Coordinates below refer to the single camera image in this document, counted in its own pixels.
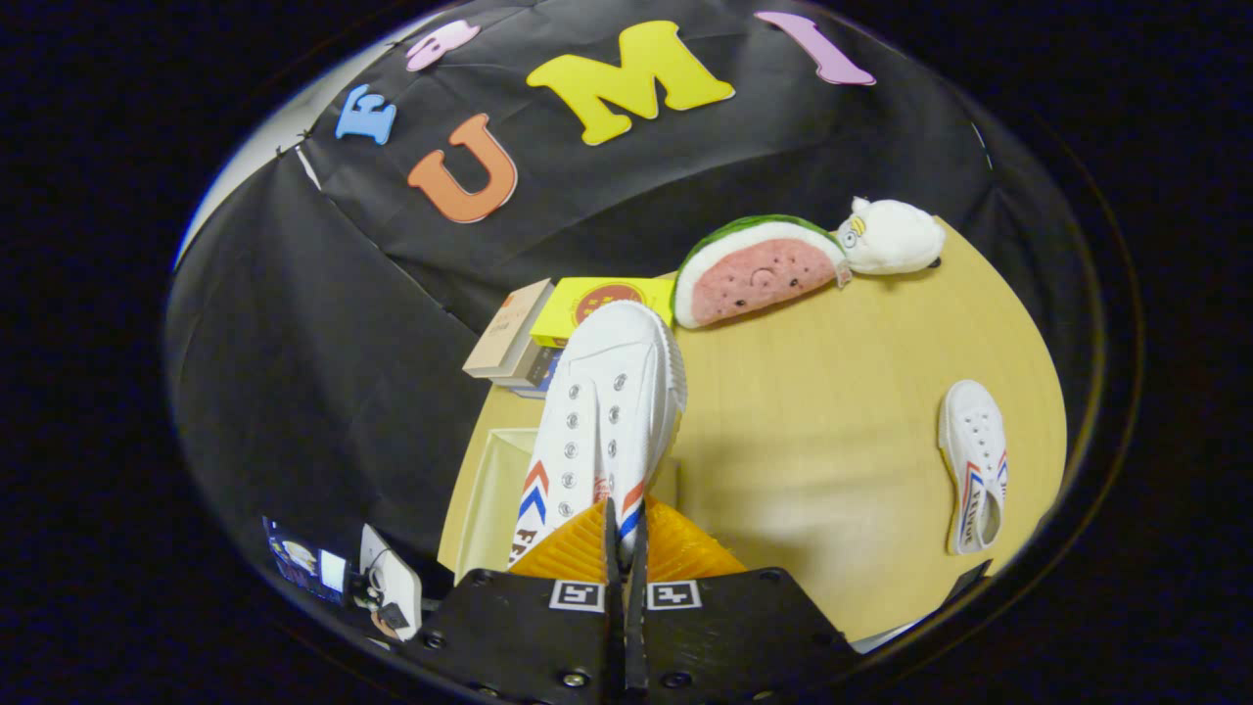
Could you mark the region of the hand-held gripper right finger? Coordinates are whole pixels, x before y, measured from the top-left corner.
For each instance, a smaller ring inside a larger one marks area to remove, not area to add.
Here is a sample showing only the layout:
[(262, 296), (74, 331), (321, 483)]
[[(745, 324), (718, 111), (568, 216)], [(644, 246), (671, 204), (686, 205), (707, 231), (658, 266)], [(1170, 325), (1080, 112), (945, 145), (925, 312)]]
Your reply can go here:
[(632, 704), (824, 702), (863, 661), (783, 569), (662, 580), (662, 547), (680, 535), (662, 503), (640, 503), (626, 591)]

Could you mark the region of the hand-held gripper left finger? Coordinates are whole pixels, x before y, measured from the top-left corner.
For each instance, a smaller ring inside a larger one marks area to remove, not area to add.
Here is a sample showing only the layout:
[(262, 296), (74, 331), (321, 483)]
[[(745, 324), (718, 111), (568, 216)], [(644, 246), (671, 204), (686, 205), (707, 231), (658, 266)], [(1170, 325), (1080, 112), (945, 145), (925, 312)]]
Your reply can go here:
[(479, 704), (626, 704), (626, 599), (604, 501), (601, 582), (474, 570), (419, 630), (407, 659)]

